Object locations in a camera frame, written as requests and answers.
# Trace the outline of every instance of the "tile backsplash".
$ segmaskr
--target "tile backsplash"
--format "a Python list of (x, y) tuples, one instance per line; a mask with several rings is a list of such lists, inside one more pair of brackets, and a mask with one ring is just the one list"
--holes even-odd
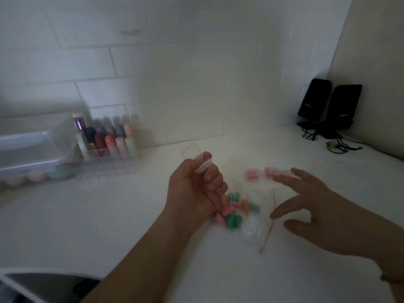
[(0, 116), (130, 122), (139, 147), (295, 123), (352, 0), (0, 0)]

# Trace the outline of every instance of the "white countertop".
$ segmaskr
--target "white countertop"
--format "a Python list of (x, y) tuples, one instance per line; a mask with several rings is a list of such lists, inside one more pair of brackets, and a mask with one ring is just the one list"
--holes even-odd
[[(404, 225), (402, 161), (369, 147), (333, 154), (326, 140), (312, 142), (301, 135), (299, 127), (284, 126), (195, 143), (212, 153), (230, 185), (245, 168), (302, 168), (361, 206)], [(0, 274), (105, 277), (159, 215), (169, 176), (190, 143), (140, 151), (136, 174), (5, 191), (0, 195)], [(283, 192), (278, 202), (294, 194)], [(308, 217), (303, 211), (291, 216)], [(371, 261), (322, 251), (285, 231), (281, 221), (276, 221), (262, 255), (239, 236), (207, 222), (181, 258), (167, 300), (386, 302), (392, 296)]]

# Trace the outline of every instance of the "right hand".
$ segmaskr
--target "right hand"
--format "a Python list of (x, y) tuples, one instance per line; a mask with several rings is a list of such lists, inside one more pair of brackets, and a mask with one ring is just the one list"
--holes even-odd
[(331, 191), (310, 173), (295, 168), (291, 172), (300, 179), (278, 175), (274, 181), (298, 195), (280, 204), (272, 219), (307, 209), (310, 223), (291, 219), (284, 222), (285, 228), (324, 250), (373, 259), (387, 276), (404, 277), (404, 266), (398, 266), (404, 257), (404, 229)]

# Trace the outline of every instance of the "bracelet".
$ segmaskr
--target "bracelet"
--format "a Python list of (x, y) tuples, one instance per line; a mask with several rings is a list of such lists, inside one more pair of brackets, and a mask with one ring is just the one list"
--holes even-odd
[(404, 284), (404, 278), (402, 278), (402, 279), (391, 279), (391, 278), (388, 278), (384, 274), (381, 275), (380, 280), (389, 282), (390, 284)]

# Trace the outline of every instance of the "left hand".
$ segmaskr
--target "left hand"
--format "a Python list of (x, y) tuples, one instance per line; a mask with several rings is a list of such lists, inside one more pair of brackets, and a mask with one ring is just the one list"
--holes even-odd
[(211, 157), (204, 152), (200, 159), (186, 159), (170, 177), (163, 214), (189, 238), (220, 207), (220, 198), (228, 189), (215, 164), (202, 174), (194, 171)]

